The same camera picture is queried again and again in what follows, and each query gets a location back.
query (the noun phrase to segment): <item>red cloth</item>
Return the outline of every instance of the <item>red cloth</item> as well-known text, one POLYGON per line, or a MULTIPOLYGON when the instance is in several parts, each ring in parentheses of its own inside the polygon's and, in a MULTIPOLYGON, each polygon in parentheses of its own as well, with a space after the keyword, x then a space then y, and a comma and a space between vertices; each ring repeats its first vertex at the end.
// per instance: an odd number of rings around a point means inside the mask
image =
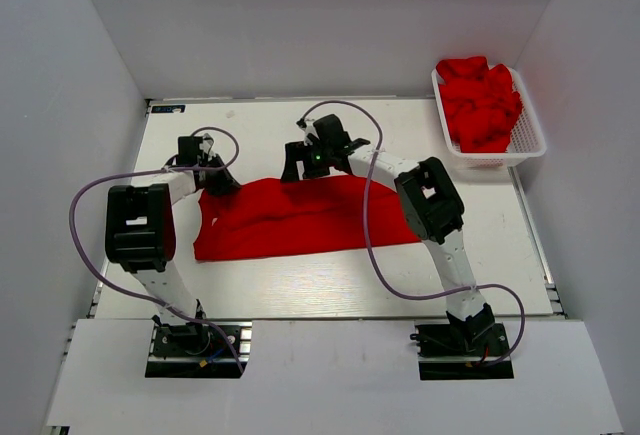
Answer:
POLYGON ((462 152, 505 152, 522 113, 509 69, 489 69, 485 57, 471 57, 442 60, 436 70, 445 81, 440 97, 451 140, 462 152))
MULTIPOLYGON (((337 176, 281 183, 265 178, 234 194, 200 197, 202 227, 193 244, 196 260, 301 255, 364 248, 364 179, 337 176)), ((417 242, 400 199, 377 183, 369 193, 374 246, 417 242)))

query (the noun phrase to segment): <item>white wall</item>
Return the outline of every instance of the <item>white wall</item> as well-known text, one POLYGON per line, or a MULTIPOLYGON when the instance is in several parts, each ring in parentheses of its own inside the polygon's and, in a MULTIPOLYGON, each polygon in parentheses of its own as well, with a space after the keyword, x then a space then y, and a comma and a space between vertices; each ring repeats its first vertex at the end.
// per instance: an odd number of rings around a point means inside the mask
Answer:
POLYGON ((143 95, 422 95, 442 57, 515 64, 549 0, 93 0, 143 95))
MULTIPOLYGON (((90 0, 0 0, 0 432, 40 433, 71 324, 95 283, 71 197, 130 166, 144 102, 90 0)), ((79 216, 101 263, 104 192, 79 216)))
POLYGON ((518 68, 549 144, 521 170, 549 264, 640 433, 640 0, 552 0, 518 68))

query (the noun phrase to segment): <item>plastic basket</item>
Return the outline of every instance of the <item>plastic basket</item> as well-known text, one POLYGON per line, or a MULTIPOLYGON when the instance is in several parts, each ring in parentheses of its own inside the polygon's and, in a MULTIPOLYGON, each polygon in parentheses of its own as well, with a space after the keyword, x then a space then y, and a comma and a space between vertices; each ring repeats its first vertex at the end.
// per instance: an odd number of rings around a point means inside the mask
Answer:
POLYGON ((455 167, 515 167, 527 158, 540 157, 547 151, 547 144, 544 141, 538 118, 533 110, 524 83, 515 70, 510 68, 509 71, 513 78, 513 87, 520 93, 523 108, 516 126, 511 130, 511 143, 505 153, 464 153, 460 151, 460 146, 451 140, 447 119, 442 108, 439 83, 442 83, 443 80, 435 69, 431 72, 433 91, 436 95, 444 139, 449 152, 453 155, 452 159, 455 167))

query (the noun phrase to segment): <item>white tabletop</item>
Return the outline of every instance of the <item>white tabletop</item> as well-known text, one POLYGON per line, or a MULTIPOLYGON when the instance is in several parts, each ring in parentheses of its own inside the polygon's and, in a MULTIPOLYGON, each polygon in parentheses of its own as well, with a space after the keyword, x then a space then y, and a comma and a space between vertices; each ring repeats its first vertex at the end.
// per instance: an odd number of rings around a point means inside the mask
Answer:
MULTIPOLYGON (((517 322, 506 322, 509 340, 517 322)), ((50 426, 71 435, 622 431, 583 322, 532 321, 513 380, 421 382, 409 320, 258 321, 239 380, 144 378, 151 320, 80 320, 50 426)))
MULTIPOLYGON (((550 314, 543 270, 529 238, 524 216, 509 174, 456 172, 450 169, 433 100, 355 100, 369 110, 384 131, 384 148, 401 157, 424 160, 441 157, 464 201, 464 239, 478 284, 497 282, 513 288, 528 314, 550 314)), ((240 183, 279 178, 284 144, 301 140, 295 122, 314 102, 303 100, 212 102, 187 104, 184 113, 150 114, 136 170, 159 168, 177 151, 177 137, 201 126, 232 132, 240 142, 240 156, 231 167, 240 183)), ((343 106, 325 106, 317 115, 335 113, 352 138, 375 141, 371 122, 343 106)), ((232 143, 212 134, 224 160, 232 143)), ((137 179, 136 184, 144 183, 137 179)), ((277 257, 260 260, 198 263, 193 241, 200 229, 198 195, 174 206, 178 238, 176 264, 185 284, 214 319, 261 318, 385 318, 443 316, 444 300, 412 302, 388 293, 376 278, 366 251, 277 257)), ((420 243, 376 249, 388 281, 410 294, 442 290, 429 253, 420 243)), ((142 292, 140 283, 110 265, 107 277, 142 292)), ((497 315, 514 315, 517 306, 498 290, 484 293, 497 315)), ((148 318, 155 307, 105 288, 97 318, 148 318)))

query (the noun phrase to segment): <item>white robotic arm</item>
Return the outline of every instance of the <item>white robotic arm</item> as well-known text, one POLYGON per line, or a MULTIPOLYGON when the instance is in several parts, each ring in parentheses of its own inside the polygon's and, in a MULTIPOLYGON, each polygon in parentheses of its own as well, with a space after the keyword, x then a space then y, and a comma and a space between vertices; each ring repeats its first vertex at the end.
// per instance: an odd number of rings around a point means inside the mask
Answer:
MULTIPOLYGON (((183 167, 220 167, 211 137, 180 137, 176 163, 183 167)), ((109 190, 105 248, 111 262, 130 272, 152 297, 164 300, 192 318, 204 318, 200 302, 185 286, 173 261, 176 236, 172 206, 200 189, 229 193, 240 185, 225 169, 167 172, 145 180, 144 186, 115 186, 109 190)), ((182 323, 159 308, 161 319, 182 323)))
MULTIPOLYGON (((370 145, 365 145, 348 156, 353 175, 366 178, 373 153, 373 148, 370 145)), ((420 170, 418 162, 396 157, 387 152, 380 152, 373 168, 372 180, 397 191, 395 182, 398 177, 402 173, 412 170, 420 170)), ((427 247, 435 262, 436 270, 445 290, 476 285, 464 249, 462 228, 452 230, 444 237, 444 243, 438 243, 431 239, 422 239, 422 243, 427 247)), ((477 315, 483 310, 486 303, 482 294, 477 290, 454 293, 447 296, 446 300, 447 312, 458 320, 466 320, 467 317, 477 315)))
MULTIPOLYGON (((285 145, 283 182, 318 178, 330 169, 367 177, 375 149, 367 140, 351 140, 335 115, 301 120, 302 142, 285 145)), ((372 180, 400 197, 407 224, 422 240, 433 258, 445 290, 475 287, 476 281, 464 249, 464 205, 442 163, 436 158, 422 162, 406 160, 381 151, 375 158, 372 180)), ((481 340, 494 325, 491 307, 478 290, 446 297, 447 316, 467 348, 481 340)))

